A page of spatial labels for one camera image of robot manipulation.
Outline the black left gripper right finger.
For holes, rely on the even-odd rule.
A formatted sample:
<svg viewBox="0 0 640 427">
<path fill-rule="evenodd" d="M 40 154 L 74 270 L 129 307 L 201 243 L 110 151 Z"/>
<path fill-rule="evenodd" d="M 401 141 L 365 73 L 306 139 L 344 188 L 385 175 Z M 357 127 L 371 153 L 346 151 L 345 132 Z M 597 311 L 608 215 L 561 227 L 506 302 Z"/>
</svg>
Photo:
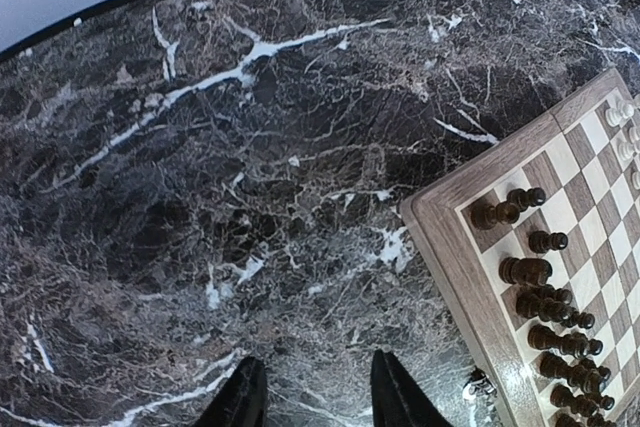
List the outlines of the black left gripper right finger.
<svg viewBox="0 0 640 427">
<path fill-rule="evenodd" d="M 374 352 L 370 385 L 375 427 L 450 426 L 393 352 Z"/>
</svg>

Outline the dark wooden chess rook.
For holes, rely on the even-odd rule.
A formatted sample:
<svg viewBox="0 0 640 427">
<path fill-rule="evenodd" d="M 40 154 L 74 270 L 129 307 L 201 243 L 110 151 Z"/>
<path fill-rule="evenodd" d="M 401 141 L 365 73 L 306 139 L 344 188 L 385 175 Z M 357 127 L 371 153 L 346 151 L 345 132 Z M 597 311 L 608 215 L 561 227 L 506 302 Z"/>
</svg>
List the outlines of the dark wooden chess rook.
<svg viewBox="0 0 640 427">
<path fill-rule="evenodd" d="M 514 224 L 519 218 L 519 207 L 508 201 L 496 205 L 479 204 L 471 211 L 471 221 L 479 230 L 490 230 L 498 224 Z"/>
</svg>

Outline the dark wooden chess knight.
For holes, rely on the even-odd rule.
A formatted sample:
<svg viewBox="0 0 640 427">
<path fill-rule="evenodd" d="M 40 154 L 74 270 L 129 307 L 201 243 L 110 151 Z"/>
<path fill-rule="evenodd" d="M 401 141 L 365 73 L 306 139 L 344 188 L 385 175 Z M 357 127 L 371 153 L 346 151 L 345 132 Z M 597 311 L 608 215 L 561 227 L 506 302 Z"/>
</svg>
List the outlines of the dark wooden chess knight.
<svg viewBox="0 0 640 427">
<path fill-rule="evenodd" d="M 552 274 L 551 264 L 541 258 L 507 257 L 499 265 L 500 278 L 509 284 L 543 286 Z"/>
<path fill-rule="evenodd" d="M 516 313 L 526 319 L 540 318 L 543 322 L 563 322 L 570 318 L 571 308 L 567 302 L 573 300 L 573 294 L 560 289 L 559 299 L 540 297 L 533 291 L 521 293 L 516 301 Z"/>
</svg>

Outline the dark wooden chess pawn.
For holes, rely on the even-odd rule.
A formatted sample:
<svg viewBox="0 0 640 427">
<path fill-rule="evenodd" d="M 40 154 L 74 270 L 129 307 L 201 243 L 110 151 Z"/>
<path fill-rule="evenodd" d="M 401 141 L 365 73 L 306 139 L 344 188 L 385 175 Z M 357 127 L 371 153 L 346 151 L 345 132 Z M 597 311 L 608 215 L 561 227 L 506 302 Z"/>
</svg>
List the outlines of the dark wooden chess pawn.
<svg viewBox="0 0 640 427">
<path fill-rule="evenodd" d="M 568 246 L 568 241 L 568 236 L 565 233 L 547 233 L 538 230 L 529 236 L 529 247 L 535 253 L 545 254 L 548 251 L 564 250 Z"/>
<path fill-rule="evenodd" d="M 574 310 L 570 317 L 566 320 L 565 326 L 567 328 L 579 327 L 581 329 L 589 330 L 595 324 L 595 317 L 588 312 L 579 312 Z"/>
<path fill-rule="evenodd" d="M 507 194 L 507 201 L 516 205 L 520 212 L 539 207 L 546 202 L 546 199 L 546 192 L 541 187 L 533 187 L 528 190 L 517 188 Z"/>
<path fill-rule="evenodd" d="M 586 346 L 586 352 L 588 355 L 597 356 L 603 351 L 604 344 L 598 339 L 585 338 L 582 339 L 581 342 Z"/>
</svg>

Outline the dark wooden chess king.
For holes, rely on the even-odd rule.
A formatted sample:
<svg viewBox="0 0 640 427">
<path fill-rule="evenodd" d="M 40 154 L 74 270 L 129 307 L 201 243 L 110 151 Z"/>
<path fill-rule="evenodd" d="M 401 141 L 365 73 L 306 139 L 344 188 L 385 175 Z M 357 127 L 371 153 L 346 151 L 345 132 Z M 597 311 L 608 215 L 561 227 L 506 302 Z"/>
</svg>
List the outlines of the dark wooden chess king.
<svg viewBox="0 0 640 427">
<path fill-rule="evenodd" d="M 540 374 L 547 378 L 564 379 L 570 387 L 578 387 L 587 394 L 601 393 L 606 387 L 606 380 L 598 370 L 582 365 L 571 366 L 550 352 L 542 355 Z"/>
</svg>

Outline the dark wooden chess bishop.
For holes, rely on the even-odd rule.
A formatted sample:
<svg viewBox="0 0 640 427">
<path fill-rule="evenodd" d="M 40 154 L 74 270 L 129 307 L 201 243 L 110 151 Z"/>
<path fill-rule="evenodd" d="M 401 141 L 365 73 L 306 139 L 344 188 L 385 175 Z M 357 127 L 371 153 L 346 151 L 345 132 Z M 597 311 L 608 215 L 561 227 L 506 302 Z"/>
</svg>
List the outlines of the dark wooden chess bishop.
<svg viewBox="0 0 640 427">
<path fill-rule="evenodd" d="M 568 407 L 573 414 L 592 417 L 598 410 L 611 410 L 615 406 L 615 399 L 599 393 L 587 393 L 574 396 L 563 385 L 556 385 L 551 392 L 550 402 L 556 407 Z"/>
</svg>

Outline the white chess pieces row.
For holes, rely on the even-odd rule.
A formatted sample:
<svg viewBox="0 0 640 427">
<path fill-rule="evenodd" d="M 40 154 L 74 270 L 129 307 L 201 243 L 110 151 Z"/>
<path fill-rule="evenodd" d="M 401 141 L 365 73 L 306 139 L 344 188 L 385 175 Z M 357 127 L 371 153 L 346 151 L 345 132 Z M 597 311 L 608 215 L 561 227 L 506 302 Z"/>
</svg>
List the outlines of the white chess pieces row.
<svg viewBox="0 0 640 427">
<path fill-rule="evenodd" d="M 635 155 L 639 153 L 639 132 L 636 127 L 630 127 L 628 132 L 624 128 L 634 116 L 635 104 L 624 99 L 618 99 L 613 107 L 605 111 L 605 120 L 610 127 L 619 127 L 621 137 L 617 145 L 619 159 L 630 164 Z"/>
</svg>

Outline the wooden folding chess board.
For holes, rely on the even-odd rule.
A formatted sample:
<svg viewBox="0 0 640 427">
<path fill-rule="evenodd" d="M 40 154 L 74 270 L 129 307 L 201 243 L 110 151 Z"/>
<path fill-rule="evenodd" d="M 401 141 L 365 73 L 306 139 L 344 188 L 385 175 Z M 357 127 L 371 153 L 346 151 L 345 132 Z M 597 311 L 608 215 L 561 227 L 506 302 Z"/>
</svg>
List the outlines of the wooden folding chess board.
<svg viewBox="0 0 640 427">
<path fill-rule="evenodd" d="M 524 287 L 499 276 L 505 258 L 532 256 L 529 236 L 538 230 L 569 239 L 564 250 L 542 254 L 553 268 L 544 289 L 569 290 L 573 308 L 595 317 L 591 329 L 573 332 L 604 344 L 592 360 L 610 370 L 603 394 L 615 406 L 598 418 L 617 423 L 639 396 L 639 153 L 630 164 L 618 157 L 621 129 L 605 120 L 618 99 L 636 107 L 625 132 L 639 132 L 638 99 L 609 69 L 401 205 L 474 361 L 496 388 L 506 425 L 553 426 L 562 414 L 550 402 L 557 380 L 540 374 L 543 352 L 527 341 L 530 328 L 544 322 L 516 313 Z M 520 212 L 516 223 L 473 225 L 476 205 L 533 187 L 546 192 L 546 202 Z"/>
</svg>

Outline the dark wooden chess queen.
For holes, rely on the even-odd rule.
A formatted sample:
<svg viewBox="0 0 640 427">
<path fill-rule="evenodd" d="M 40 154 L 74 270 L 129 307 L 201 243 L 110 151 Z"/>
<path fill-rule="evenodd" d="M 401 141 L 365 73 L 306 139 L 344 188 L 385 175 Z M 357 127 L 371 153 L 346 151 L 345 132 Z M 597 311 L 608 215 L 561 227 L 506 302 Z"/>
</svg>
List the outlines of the dark wooden chess queen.
<svg viewBox="0 0 640 427">
<path fill-rule="evenodd" d="M 571 334 L 560 336 L 549 327 L 540 324 L 530 328 L 527 341 L 534 349 L 556 349 L 562 355 L 570 355 L 577 359 L 585 358 L 589 353 L 589 344 L 586 340 Z"/>
</svg>

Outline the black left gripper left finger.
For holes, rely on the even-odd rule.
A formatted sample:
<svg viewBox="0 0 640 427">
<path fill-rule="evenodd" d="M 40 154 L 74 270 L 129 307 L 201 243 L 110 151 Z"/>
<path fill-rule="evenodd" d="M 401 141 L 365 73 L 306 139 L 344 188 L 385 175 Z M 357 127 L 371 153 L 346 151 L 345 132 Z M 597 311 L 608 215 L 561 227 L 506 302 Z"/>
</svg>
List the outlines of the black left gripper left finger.
<svg viewBox="0 0 640 427">
<path fill-rule="evenodd" d="M 245 357 L 194 423 L 195 427 L 262 427 L 267 419 L 264 363 Z"/>
</svg>

